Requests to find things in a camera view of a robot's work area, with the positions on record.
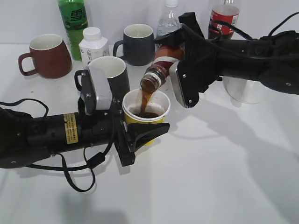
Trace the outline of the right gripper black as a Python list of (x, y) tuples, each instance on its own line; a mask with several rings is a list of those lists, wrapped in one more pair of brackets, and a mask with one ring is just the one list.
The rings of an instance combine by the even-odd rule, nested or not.
[(185, 48), (185, 56), (180, 62), (187, 75), (194, 78), (198, 93), (204, 93), (211, 84), (223, 80), (216, 66), (218, 49), (214, 41), (204, 37), (194, 12), (183, 13), (178, 20), (180, 29), (156, 37), (154, 43)]

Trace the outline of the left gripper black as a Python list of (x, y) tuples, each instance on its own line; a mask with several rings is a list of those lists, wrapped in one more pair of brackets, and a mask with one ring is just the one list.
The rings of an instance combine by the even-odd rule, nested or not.
[(135, 153), (142, 146), (155, 138), (168, 133), (169, 123), (128, 125), (125, 135), (124, 118), (121, 114), (121, 103), (112, 97), (108, 110), (96, 110), (95, 92), (89, 73), (83, 81), (83, 90), (78, 100), (78, 124), (81, 126), (82, 139), (85, 147), (107, 144), (104, 152), (95, 155), (89, 161), (93, 167), (101, 164), (112, 145), (115, 146), (122, 166), (135, 162)]

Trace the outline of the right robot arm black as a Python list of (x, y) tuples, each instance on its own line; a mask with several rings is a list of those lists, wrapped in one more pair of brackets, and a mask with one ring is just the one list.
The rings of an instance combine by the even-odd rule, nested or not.
[(242, 40), (219, 33), (205, 39), (193, 12), (179, 17), (181, 27), (157, 37), (158, 57), (147, 68), (141, 85), (154, 92), (166, 79), (185, 108), (199, 102), (199, 94), (223, 77), (258, 81), (282, 93), (299, 92), (299, 35), (290, 30), (254, 39), (236, 29)]

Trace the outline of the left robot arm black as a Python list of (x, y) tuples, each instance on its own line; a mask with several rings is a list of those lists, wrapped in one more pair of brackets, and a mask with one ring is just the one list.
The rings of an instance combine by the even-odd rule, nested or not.
[(23, 99), (0, 104), (0, 166), (2, 168), (36, 168), (48, 166), (37, 162), (63, 152), (106, 144), (115, 146), (122, 166), (135, 162), (135, 146), (128, 137), (121, 115), (121, 105), (109, 98), (104, 105), (98, 100), (100, 88), (90, 69), (78, 70), (74, 75), (80, 93), (78, 111), (69, 114), (34, 118), (12, 107)]

